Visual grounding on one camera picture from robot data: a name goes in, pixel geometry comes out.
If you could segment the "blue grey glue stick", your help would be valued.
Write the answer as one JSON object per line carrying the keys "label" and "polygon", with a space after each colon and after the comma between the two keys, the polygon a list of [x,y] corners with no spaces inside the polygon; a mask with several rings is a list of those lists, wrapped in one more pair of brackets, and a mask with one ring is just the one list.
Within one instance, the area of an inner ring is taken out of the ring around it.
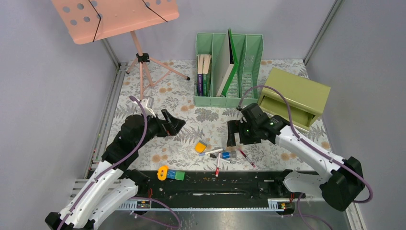
{"label": "blue grey glue stick", "polygon": [[237,153],[235,151],[231,151],[231,152],[223,152],[222,153],[222,158],[229,160],[229,159],[233,159],[237,157]]}

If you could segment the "yellow grey eraser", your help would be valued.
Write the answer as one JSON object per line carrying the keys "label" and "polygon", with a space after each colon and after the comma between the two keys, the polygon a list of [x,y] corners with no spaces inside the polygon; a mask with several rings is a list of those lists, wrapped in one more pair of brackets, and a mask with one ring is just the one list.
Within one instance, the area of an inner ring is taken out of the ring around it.
{"label": "yellow grey eraser", "polygon": [[195,151],[197,153],[203,153],[206,149],[207,149],[207,144],[202,141],[198,141],[197,144],[195,145]]}

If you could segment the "yellow blue green toy block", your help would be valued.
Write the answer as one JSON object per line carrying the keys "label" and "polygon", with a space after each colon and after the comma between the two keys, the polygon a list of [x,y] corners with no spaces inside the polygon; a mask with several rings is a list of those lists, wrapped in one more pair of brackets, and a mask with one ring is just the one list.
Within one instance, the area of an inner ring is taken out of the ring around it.
{"label": "yellow blue green toy block", "polygon": [[169,169],[167,165],[163,165],[159,167],[157,177],[160,181],[165,181],[166,179],[183,181],[185,178],[185,172],[172,170]]}

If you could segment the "red white marker pen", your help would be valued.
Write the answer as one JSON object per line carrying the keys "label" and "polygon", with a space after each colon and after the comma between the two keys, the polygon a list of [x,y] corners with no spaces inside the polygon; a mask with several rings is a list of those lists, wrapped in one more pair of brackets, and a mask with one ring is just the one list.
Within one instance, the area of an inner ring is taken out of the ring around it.
{"label": "red white marker pen", "polygon": [[216,159],[217,159],[217,163],[216,163],[215,177],[218,177],[219,176],[219,171],[220,171],[221,153],[218,153]]}

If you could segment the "green file organizer rack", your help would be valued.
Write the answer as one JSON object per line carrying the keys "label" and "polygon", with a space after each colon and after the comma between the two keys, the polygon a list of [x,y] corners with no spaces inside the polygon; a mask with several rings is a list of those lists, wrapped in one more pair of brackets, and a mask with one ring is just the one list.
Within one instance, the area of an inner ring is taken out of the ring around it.
{"label": "green file organizer rack", "polygon": [[263,36],[260,34],[232,34],[239,66],[232,79],[226,97],[217,97],[216,79],[220,66],[228,59],[222,54],[228,33],[198,33],[195,42],[196,63],[197,55],[210,54],[211,69],[209,72],[208,96],[198,96],[197,77],[194,104],[197,107],[235,108],[241,97],[250,88],[257,86],[260,63],[263,52]]}

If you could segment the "treehouse paperback book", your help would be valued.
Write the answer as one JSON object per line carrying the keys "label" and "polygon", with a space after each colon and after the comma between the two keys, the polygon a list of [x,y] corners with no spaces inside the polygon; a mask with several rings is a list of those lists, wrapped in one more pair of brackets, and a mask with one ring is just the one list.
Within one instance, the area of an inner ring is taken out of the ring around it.
{"label": "treehouse paperback book", "polygon": [[208,96],[209,91],[209,72],[211,65],[212,55],[204,54],[203,55],[203,95]]}

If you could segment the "olive green drawer box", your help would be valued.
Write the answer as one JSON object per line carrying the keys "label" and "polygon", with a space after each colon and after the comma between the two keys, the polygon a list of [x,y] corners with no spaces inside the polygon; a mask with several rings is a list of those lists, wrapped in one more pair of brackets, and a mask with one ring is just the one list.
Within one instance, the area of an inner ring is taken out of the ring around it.
{"label": "olive green drawer box", "polygon": [[[277,68],[271,69],[265,85],[276,89],[285,97],[290,105],[293,124],[306,132],[322,115],[331,90],[329,86]],[[270,115],[289,119],[284,100],[268,88],[261,89],[258,105]]]}

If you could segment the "purple paperback book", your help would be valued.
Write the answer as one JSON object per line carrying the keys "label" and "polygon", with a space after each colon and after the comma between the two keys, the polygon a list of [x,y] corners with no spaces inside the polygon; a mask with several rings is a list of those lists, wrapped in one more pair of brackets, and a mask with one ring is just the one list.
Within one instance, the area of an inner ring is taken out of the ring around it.
{"label": "purple paperback book", "polygon": [[197,91],[198,96],[204,96],[203,91],[203,57],[202,55],[197,55]]}

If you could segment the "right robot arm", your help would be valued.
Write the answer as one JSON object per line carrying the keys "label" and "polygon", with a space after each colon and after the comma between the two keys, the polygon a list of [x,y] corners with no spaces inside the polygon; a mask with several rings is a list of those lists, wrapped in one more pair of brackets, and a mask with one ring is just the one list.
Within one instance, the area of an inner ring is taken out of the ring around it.
{"label": "right robot arm", "polygon": [[287,197],[292,192],[323,198],[332,208],[345,211],[365,188],[361,163],[350,157],[345,159],[313,143],[300,134],[285,118],[268,116],[252,103],[241,110],[239,120],[227,122],[226,145],[236,145],[235,133],[240,144],[258,144],[267,140],[296,154],[316,171],[316,174],[285,170],[275,183],[275,193]]}

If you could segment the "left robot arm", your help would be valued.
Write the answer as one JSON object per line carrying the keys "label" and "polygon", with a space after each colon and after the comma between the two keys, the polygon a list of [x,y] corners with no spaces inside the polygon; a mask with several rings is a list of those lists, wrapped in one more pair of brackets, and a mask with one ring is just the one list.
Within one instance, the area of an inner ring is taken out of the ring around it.
{"label": "left robot arm", "polygon": [[148,192],[148,177],[129,166],[139,148],[155,137],[177,135],[186,124],[163,109],[157,115],[130,115],[125,119],[102,160],[73,200],[61,211],[51,212],[45,222],[52,230],[97,230],[125,201]]}

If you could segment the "pink music stand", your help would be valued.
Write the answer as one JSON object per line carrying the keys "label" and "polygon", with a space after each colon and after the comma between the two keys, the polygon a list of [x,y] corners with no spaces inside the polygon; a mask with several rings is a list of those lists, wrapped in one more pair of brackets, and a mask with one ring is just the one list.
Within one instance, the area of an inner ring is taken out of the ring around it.
{"label": "pink music stand", "polygon": [[[68,32],[77,45],[83,45],[124,33],[130,33],[137,50],[136,59],[127,73],[135,66],[139,67],[140,93],[148,87],[153,88],[158,81],[153,81],[148,69],[152,61],[167,69],[161,77],[164,79],[175,73],[186,80],[190,77],[176,71],[164,63],[143,52],[136,30],[167,23],[180,15],[174,0],[53,0],[53,6],[66,25]],[[143,83],[146,76],[148,86]]]}

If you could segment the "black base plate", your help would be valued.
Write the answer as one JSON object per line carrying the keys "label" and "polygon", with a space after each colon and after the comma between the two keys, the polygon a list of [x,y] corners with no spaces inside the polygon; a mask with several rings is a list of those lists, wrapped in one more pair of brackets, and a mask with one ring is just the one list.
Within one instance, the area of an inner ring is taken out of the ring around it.
{"label": "black base plate", "polygon": [[301,196],[282,183],[285,172],[188,171],[183,179],[159,180],[157,171],[126,172],[108,187],[107,195],[118,195],[114,210],[186,211],[285,211],[294,208]]}

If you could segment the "aluminium frame rail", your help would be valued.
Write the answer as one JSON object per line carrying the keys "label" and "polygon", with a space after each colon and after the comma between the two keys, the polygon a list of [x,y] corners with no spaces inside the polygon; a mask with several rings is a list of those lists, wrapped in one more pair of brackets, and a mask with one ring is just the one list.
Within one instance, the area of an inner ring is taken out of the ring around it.
{"label": "aluminium frame rail", "polygon": [[122,62],[117,68],[116,75],[114,76],[113,82],[108,91],[107,101],[103,109],[98,130],[96,132],[96,138],[91,147],[90,158],[86,165],[84,175],[75,181],[74,188],[72,189],[72,194],[70,196],[71,200],[79,191],[79,188],[77,188],[76,185],[79,184],[83,186],[85,184],[86,180],[91,177],[94,170],[97,168],[101,156],[105,152],[121,88],[126,76],[127,66],[127,62]]}

